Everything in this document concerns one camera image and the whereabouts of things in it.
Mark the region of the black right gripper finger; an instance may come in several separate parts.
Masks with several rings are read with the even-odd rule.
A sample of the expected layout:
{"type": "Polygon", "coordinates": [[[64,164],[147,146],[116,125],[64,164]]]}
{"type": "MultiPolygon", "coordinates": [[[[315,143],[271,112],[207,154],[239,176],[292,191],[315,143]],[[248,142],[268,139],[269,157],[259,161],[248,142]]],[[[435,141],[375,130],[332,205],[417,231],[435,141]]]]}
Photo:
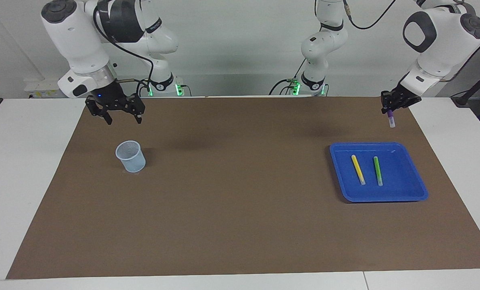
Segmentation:
{"type": "Polygon", "coordinates": [[[101,117],[107,123],[107,125],[112,124],[112,118],[109,115],[109,112],[106,107],[100,108],[97,106],[97,103],[94,97],[87,97],[85,100],[85,104],[87,109],[89,110],[90,114],[96,117],[101,117]]]}
{"type": "Polygon", "coordinates": [[[134,93],[126,98],[126,112],[132,114],[138,124],[142,123],[145,105],[139,94],[134,93]]]}

